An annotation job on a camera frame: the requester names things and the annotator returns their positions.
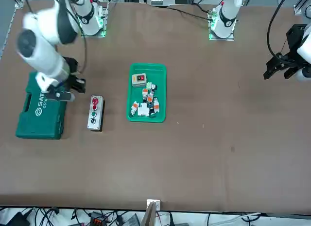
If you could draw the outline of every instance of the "electrical component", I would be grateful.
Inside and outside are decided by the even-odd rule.
[[[135,101],[132,105],[130,115],[133,117],[138,109],[138,103]]]
[[[88,113],[87,128],[92,131],[102,131],[103,118],[104,118],[104,98],[102,96],[91,96],[91,104]]]
[[[29,226],[30,223],[27,220],[27,217],[32,211],[33,209],[30,209],[24,215],[21,212],[16,213],[15,216],[13,216],[13,218],[6,225],[7,226]]]
[[[143,101],[144,103],[147,102],[147,96],[148,96],[148,89],[144,88],[144,89],[142,90],[142,101]]]
[[[140,103],[140,107],[138,107],[137,111],[138,116],[149,116],[149,108],[147,103]]]
[[[152,103],[152,100],[154,99],[155,92],[153,90],[150,91],[150,93],[147,96],[147,102]]]
[[[146,88],[148,90],[153,90],[154,91],[154,90],[156,90],[157,86],[155,84],[151,83],[151,82],[148,82],[147,85],[146,85]]]
[[[132,86],[133,87],[144,87],[146,86],[147,78],[146,74],[133,74],[132,75]]]
[[[154,98],[154,109],[155,109],[155,113],[160,112],[160,104],[159,104],[157,97]]]

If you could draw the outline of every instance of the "black cable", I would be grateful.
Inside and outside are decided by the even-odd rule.
[[[33,13],[33,10],[31,9],[28,0],[25,0],[25,2],[26,2],[26,4],[27,4],[28,10],[29,10],[31,13]]]
[[[73,18],[73,20],[77,23],[79,29],[80,29],[80,32],[81,32],[81,35],[83,37],[83,42],[84,42],[84,62],[83,62],[83,66],[82,66],[82,69],[81,71],[78,71],[80,74],[82,74],[84,72],[84,70],[86,69],[86,64],[87,64],[87,44],[86,44],[86,36],[80,26],[80,23],[79,21],[77,20],[77,18],[68,10],[68,8],[66,8],[67,12],[70,14],[70,16]]]
[[[311,6],[311,5],[307,6],[306,9],[305,9],[305,17],[308,18],[308,19],[311,19],[311,17],[307,16],[307,9],[308,9],[310,6]]]
[[[173,215],[170,211],[169,211],[169,214],[170,214],[170,226],[175,226],[174,220],[173,220]]]
[[[205,13],[208,13],[209,12],[209,10],[204,10],[199,4],[200,4],[200,2],[202,2],[203,0],[200,0],[198,3],[192,3],[193,5],[196,5],[197,7],[199,7],[199,9],[201,10],[201,11],[203,11],[203,12],[205,12]]]
[[[37,226],[37,215],[38,215],[39,210],[40,208],[38,208],[37,212],[35,213],[35,226]]]
[[[220,3],[218,5],[220,5],[224,0],[221,0]]]
[[[81,225],[81,223],[79,222],[79,219],[78,219],[77,214],[76,214],[76,220],[77,220],[77,222],[78,222],[78,225]]]
[[[44,220],[45,220],[45,219],[48,220],[48,223],[49,223],[50,226],[53,226],[52,222],[51,222],[50,219],[48,218],[48,214],[49,214],[50,212],[53,212],[54,209],[51,208],[51,209],[49,209],[48,211],[45,211],[45,209],[42,209],[42,210],[40,209],[41,213],[43,213],[43,218],[41,219],[41,222],[40,222],[39,226],[43,226],[43,223],[44,223]]]
[[[207,218],[207,224],[206,224],[206,226],[208,226],[208,223],[209,223],[209,217],[210,217],[210,214],[208,214],[208,218]]]
[[[82,209],[84,212],[85,212],[85,214],[87,214],[89,217],[91,217],[92,216],[92,213],[87,213],[87,211],[86,210],[84,210],[84,209]]]
[[[193,17],[196,17],[196,18],[201,18],[201,19],[205,19],[205,20],[208,20],[208,21],[213,21],[211,18],[204,18],[204,17],[201,17],[201,16],[196,16],[194,14],[191,14],[191,13],[188,13],[186,11],[182,11],[182,10],[179,10],[179,9],[176,9],[176,8],[171,8],[171,7],[167,7],[167,9],[170,9],[170,10],[174,10],[174,11],[179,11],[181,13],[184,13],[184,14],[187,14],[187,15],[190,15],[190,16],[193,16]]]
[[[47,223],[46,223],[46,225],[45,225],[45,226],[47,226],[47,225],[48,225],[48,222],[50,221],[50,217],[53,215],[53,213],[54,213],[54,211],[52,211],[52,212],[50,213],[50,215],[49,215],[49,217],[48,217],[48,221],[47,221]]]
[[[280,4],[277,6],[276,11],[274,12],[274,14],[273,14],[273,16],[272,16],[272,18],[270,20],[270,23],[269,23],[269,26],[268,26],[268,31],[267,31],[267,46],[268,46],[268,49],[269,49],[270,53],[272,54],[272,56],[275,57],[276,59],[278,59],[279,62],[281,62],[283,64],[286,64],[286,65],[288,65],[290,67],[296,67],[297,65],[295,63],[287,62],[287,61],[281,59],[280,57],[276,56],[276,54],[272,51],[271,46],[270,46],[270,30],[271,30],[271,25],[272,25],[273,20],[275,19],[276,15],[277,15],[278,11],[280,10],[282,4],[284,3],[284,1],[285,0],[282,0],[280,2]]]
[[[125,213],[128,213],[128,212],[129,212],[129,211],[127,210],[126,212],[122,213],[122,214],[119,215],[119,216],[123,216]],[[113,225],[113,224],[115,223],[116,220],[117,220],[117,218],[116,218],[114,221],[112,221],[111,224],[109,224],[108,226]]]
[[[250,222],[254,222],[254,221],[256,221],[256,220],[258,220],[260,218],[260,216],[257,216],[256,218],[254,218],[254,219],[249,219],[249,217],[247,217],[247,220],[245,220],[245,219],[243,219],[243,218],[241,218],[244,222],[247,222],[247,223],[250,223]]]

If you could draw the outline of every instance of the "cable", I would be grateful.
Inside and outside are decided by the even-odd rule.
[[[282,53],[282,51],[283,51],[283,49],[284,49],[284,46],[285,46],[285,44],[286,44],[286,41],[287,41],[287,39],[284,41],[284,44],[283,44],[283,47],[282,47],[280,53]]]
[[[160,225],[162,226],[162,222],[161,222],[161,218],[160,218],[159,212],[156,212],[156,214],[159,217]]]
[[[247,220],[245,220],[245,219],[243,219],[243,218],[241,218],[244,222],[247,222],[247,223],[250,223],[250,222],[254,222],[254,221],[256,221],[256,220],[258,220],[260,218],[260,216],[257,216],[256,218],[254,218],[254,219],[249,219],[249,217],[247,217]]]
[[[84,62],[83,62],[83,66],[82,69],[79,71],[77,70],[77,72],[79,72],[80,74],[83,74],[84,70],[86,69],[86,64],[87,64],[87,44],[86,44],[86,36],[80,26],[79,21],[77,20],[77,18],[68,10],[68,8],[66,8],[66,11],[70,14],[70,16],[73,18],[73,20],[77,23],[80,32],[81,32],[81,36],[83,37],[83,42],[84,42]]]
[[[224,0],[221,0],[220,3],[218,5],[220,5]]]
[[[232,223],[232,222],[235,222],[237,221],[238,219],[241,219],[242,217],[248,217],[248,216],[253,216],[253,215],[259,215],[261,214],[260,212],[257,212],[257,213],[252,213],[252,214],[247,214],[247,215],[239,215],[233,219],[230,219],[230,220],[225,220],[225,221],[221,221],[221,222],[216,222],[216,223],[212,223],[210,224],[209,226],[216,226],[216,225],[222,225],[222,224],[228,224],[228,223]]]
[[[31,9],[31,7],[30,7],[30,5],[29,5],[28,0],[25,0],[25,1],[26,1],[26,4],[27,4],[27,7],[28,7],[28,10],[29,10],[31,13],[33,13],[33,10]]]
[[[38,215],[39,210],[40,208],[38,208],[37,212],[35,213],[35,226],[37,226],[37,215]]]
[[[174,220],[173,220],[173,215],[170,211],[169,211],[169,214],[170,214],[170,226],[175,226]]]
[[[42,209],[42,210],[40,209],[41,213],[43,214],[43,218],[41,219],[41,222],[40,222],[39,226],[43,226],[43,223],[44,223],[44,220],[45,220],[45,219],[48,220],[47,223],[49,223],[50,226],[53,226],[52,222],[51,222],[50,219],[48,218],[48,214],[49,214],[50,212],[53,213],[53,211],[55,211],[55,209],[54,209],[54,208],[51,208],[51,209],[49,209],[48,211],[45,211],[45,209]]]
[[[196,17],[196,18],[205,19],[205,20],[208,20],[208,21],[211,21],[211,22],[213,21],[211,18],[204,18],[204,17],[201,17],[201,16],[196,16],[194,14],[191,14],[191,13],[188,13],[186,11],[182,11],[182,10],[179,10],[179,9],[176,9],[176,8],[167,7],[167,9],[174,10],[174,11],[179,11],[179,12],[184,13],[186,15],[190,15],[190,16],[193,16],[193,17]]]
[[[206,224],[206,226],[208,226],[210,215],[211,215],[211,214],[208,214],[208,218],[207,218],[207,224]]]
[[[123,216],[125,213],[128,213],[128,212],[129,212],[129,211],[127,210],[126,212],[122,213],[122,214],[119,215],[119,216]],[[108,226],[113,225],[113,224],[115,223],[116,220],[117,220],[117,218],[116,218],[114,221],[112,221],[111,224],[109,224]]]
[[[198,3],[193,3],[193,5],[196,5],[197,7],[199,7],[199,9],[201,10],[201,11],[203,11],[203,12],[205,12],[205,13],[208,13],[210,10],[204,10],[199,4],[200,4],[200,2],[202,2],[203,0],[199,0],[199,2]]]
[[[296,67],[297,65],[295,63],[287,62],[287,61],[279,58],[278,56],[276,56],[276,54],[272,51],[271,46],[270,46],[270,30],[271,30],[271,25],[272,25],[273,20],[275,19],[276,15],[277,15],[278,11],[280,10],[282,4],[284,3],[284,1],[285,0],[282,0],[280,2],[280,4],[277,6],[276,11],[274,12],[274,14],[273,14],[273,16],[272,16],[272,18],[270,20],[270,23],[269,23],[269,26],[268,26],[268,31],[267,31],[267,46],[268,46],[268,49],[269,49],[270,53],[272,54],[272,56],[275,57],[276,59],[278,59],[279,62],[281,62],[283,64],[286,64],[286,65],[288,65],[290,67]]]
[[[305,17],[308,18],[308,19],[311,19],[311,17],[307,16],[307,9],[308,9],[310,6],[311,6],[311,5],[307,6],[306,9],[305,9]]]
[[[78,219],[77,214],[76,214],[76,220],[77,220],[77,222],[78,222],[78,225],[81,225],[81,223],[79,222],[79,219]]]
[[[52,211],[52,212],[50,213],[50,215],[49,215],[49,217],[48,217],[48,221],[47,221],[47,223],[46,223],[46,225],[45,225],[45,226],[47,226],[47,225],[48,225],[48,222],[50,221],[50,217],[53,215],[53,213],[54,213],[54,211]]]

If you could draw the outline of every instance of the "switch box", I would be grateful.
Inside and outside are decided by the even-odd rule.
[[[132,75],[133,87],[144,87],[146,85],[147,85],[147,78],[145,73]]]
[[[87,128],[92,131],[102,131],[104,117],[104,98],[102,96],[92,96],[89,107]]]

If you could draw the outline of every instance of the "brown table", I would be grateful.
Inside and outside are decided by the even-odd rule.
[[[310,213],[311,84],[281,73],[263,79],[274,10],[243,7],[235,42],[209,42],[203,20],[117,4],[107,37],[87,40],[87,91],[68,104],[57,141],[15,137],[32,70],[15,50],[27,9],[18,10],[0,62],[0,202],[144,209],[154,198],[169,210]],[[292,8],[280,10],[276,52],[296,22]],[[83,61],[81,39],[59,51]],[[134,62],[167,66],[164,123],[126,119]],[[106,100],[102,133],[86,128],[92,94]]]

